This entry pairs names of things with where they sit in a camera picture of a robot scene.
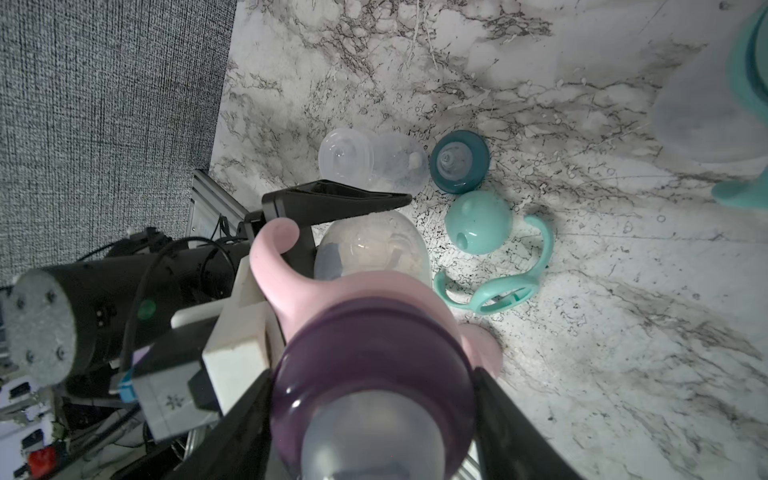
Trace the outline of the purple nipple collar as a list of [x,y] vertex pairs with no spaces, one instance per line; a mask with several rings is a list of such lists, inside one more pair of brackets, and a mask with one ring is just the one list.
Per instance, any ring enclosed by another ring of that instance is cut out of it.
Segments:
[[426,313],[384,298],[342,302],[289,341],[272,392],[271,434],[298,470],[304,436],[325,405],[383,391],[422,407],[444,445],[444,478],[463,462],[475,428],[471,366],[456,340]]

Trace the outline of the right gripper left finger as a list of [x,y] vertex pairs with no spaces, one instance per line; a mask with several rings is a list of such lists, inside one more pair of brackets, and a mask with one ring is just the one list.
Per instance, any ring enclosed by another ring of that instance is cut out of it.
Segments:
[[262,479],[271,435],[272,372],[264,371],[169,479]]

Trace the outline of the pink bottle cap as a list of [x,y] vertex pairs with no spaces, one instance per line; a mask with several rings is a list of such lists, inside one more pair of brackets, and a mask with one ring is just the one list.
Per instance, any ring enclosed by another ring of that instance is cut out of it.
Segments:
[[503,366],[500,344],[487,330],[478,325],[464,323],[458,326],[462,348],[473,368],[484,369],[496,379]]

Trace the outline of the aluminium front rail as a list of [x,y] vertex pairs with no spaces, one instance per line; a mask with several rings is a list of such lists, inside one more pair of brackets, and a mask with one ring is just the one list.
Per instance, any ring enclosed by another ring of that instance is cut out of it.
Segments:
[[193,171],[187,235],[210,239],[237,237],[248,210],[205,170]]

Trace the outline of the clear baby bottle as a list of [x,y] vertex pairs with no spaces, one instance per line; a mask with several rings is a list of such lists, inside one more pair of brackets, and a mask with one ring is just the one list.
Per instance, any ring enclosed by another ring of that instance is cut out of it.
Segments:
[[668,79],[650,111],[656,139],[669,152],[700,163],[767,155],[767,124],[731,88],[735,40],[712,42]]

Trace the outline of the clear bottle left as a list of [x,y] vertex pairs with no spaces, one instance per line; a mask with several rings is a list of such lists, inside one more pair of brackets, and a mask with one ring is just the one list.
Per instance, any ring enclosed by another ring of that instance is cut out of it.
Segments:
[[429,180],[423,145],[400,132],[339,128],[318,150],[322,178],[368,191],[418,195]]

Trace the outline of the clear bottle front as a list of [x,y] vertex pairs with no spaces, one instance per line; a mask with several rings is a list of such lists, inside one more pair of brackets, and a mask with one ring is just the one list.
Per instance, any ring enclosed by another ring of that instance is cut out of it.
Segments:
[[428,285],[431,264],[424,238],[397,211],[339,220],[323,236],[314,278],[334,280],[359,272],[398,271]]

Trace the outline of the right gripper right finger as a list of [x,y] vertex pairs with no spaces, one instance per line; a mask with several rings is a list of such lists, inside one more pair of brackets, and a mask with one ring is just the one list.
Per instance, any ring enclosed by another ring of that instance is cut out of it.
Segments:
[[485,369],[473,370],[473,383],[483,479],[581,479]]

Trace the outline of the mint bottle cap middle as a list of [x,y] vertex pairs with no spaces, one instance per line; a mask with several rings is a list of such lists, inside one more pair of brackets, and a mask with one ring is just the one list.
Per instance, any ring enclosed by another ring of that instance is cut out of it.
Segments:
[[472,191],[461,195],[444,218],[451,243],[462,252],[484,255],[501,248],[512,230],[512,209],[495,193]]

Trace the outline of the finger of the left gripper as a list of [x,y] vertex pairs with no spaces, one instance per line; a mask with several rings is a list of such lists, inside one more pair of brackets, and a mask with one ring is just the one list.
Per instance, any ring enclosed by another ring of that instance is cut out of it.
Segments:
[[373,192],[331,180],[317,180],[265,194],[261,223],[288,218],[298,225],[298,242],[283,258],[298,273],[312,278],[317,251],[313,226],[395,210],[408,206],[412,199],[410,194]]

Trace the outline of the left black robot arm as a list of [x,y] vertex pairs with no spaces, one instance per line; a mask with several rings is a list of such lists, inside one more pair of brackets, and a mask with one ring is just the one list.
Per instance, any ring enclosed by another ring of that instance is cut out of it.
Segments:
[[316,247],[312,226],[395,210],[407,193],[366,191],[317,180],[263,195],[239,210],[219,238],[173,240],[155,227],[108,246],[104,258],[29,270],[1,295],[1,325],[10,363],[40,385],[57,385],[119,359],[123,337],[153,343],[179,310],[228,297],[236,269],[270,220],[300,228],[289,264],[308,275]]

